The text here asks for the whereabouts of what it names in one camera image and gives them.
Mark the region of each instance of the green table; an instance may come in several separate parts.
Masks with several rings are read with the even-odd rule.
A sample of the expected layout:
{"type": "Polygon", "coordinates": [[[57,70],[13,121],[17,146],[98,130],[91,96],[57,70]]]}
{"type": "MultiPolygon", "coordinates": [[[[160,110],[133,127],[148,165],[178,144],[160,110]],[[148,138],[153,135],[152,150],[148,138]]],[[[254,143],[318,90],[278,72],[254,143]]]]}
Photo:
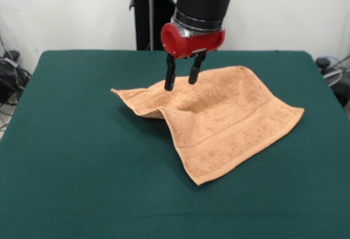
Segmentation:
{"type": "Polygon", "coordinates": [[[285,138],[203,186],[166,123],[109,92],[163,79],[165,59],[42,55],[0,143],[0,238],[350,238],[350,123],[308,54],[208,55],[203,69],[247,66],[306,111],[285,138]]]}

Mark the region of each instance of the orange towel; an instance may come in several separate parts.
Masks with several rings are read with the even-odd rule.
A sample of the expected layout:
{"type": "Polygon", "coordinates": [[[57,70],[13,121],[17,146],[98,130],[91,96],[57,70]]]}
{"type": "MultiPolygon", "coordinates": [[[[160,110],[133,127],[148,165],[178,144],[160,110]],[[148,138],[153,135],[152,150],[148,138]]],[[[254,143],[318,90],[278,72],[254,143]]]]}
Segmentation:
{"type": "Polygon", "coordinates": [[[195,85],[178,77],[171,92],[164,90],[164,81],[147,89],[111,91],[135,114],[166,120],[197,185],[223,176],[288,134],[304,112],[276,98],[245,67],[201,72],[195,85]]]}

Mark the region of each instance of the green tablecloth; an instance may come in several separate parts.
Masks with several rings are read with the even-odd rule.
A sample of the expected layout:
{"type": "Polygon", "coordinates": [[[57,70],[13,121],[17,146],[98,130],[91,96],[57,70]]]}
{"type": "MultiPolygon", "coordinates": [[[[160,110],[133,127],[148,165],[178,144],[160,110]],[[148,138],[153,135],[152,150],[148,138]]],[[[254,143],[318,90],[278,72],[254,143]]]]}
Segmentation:
{"type": "Polygon", "coordinates": [[[350,238],[350,123],[309,55],[208,55],[203,69],[247,66],[306,111],[289,135],[203,186],[166,123],[109,92],[164,79],[165,59],[43,54],[0,143],[0,238],[350,238]]]}

